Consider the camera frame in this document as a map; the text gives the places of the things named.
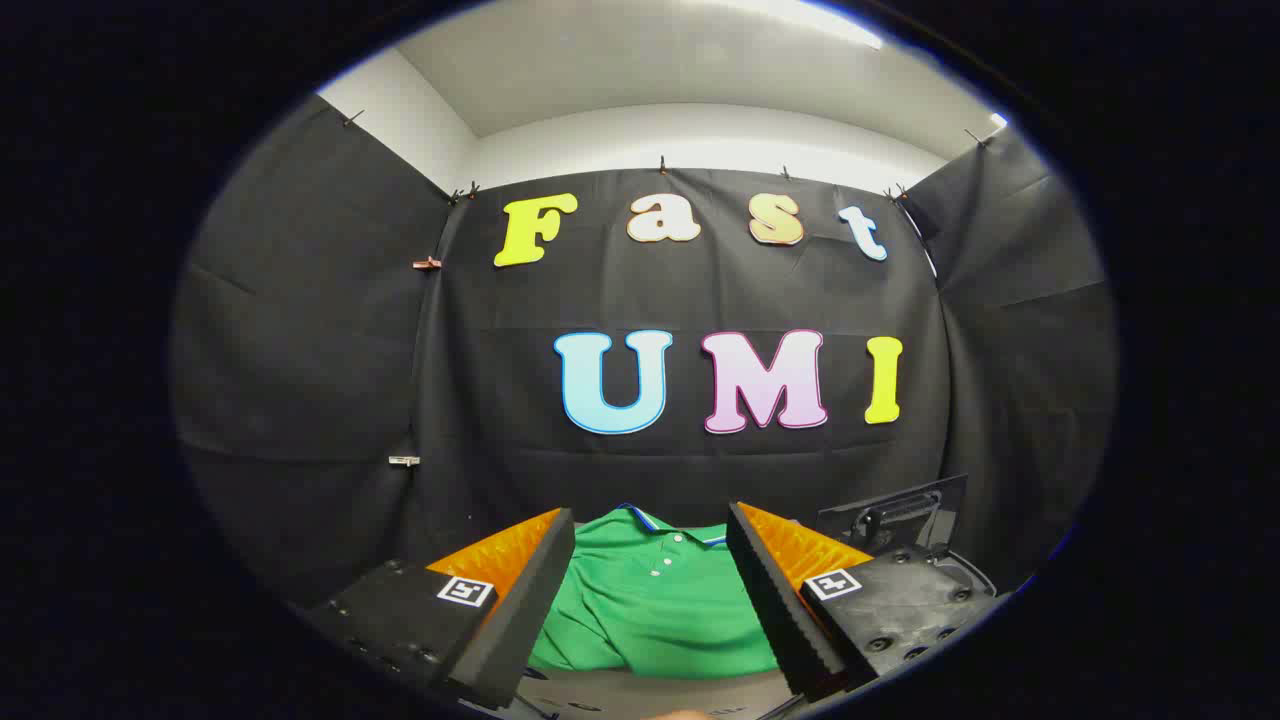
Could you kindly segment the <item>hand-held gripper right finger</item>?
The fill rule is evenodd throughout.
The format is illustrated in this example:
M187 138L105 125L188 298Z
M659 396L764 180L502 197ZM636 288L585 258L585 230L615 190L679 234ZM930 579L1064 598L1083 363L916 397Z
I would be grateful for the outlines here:
M742 502L728 506L726 539L788 688L809 701L915 664L998 602L942 548L869 555Z

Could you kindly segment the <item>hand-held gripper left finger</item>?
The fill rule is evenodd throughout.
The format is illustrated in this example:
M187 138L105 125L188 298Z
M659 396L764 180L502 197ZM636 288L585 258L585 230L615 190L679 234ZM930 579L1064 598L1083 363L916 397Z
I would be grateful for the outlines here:
M430 564L392 559L300 616L339 650L429 700L513 701L575 550L552 509Z

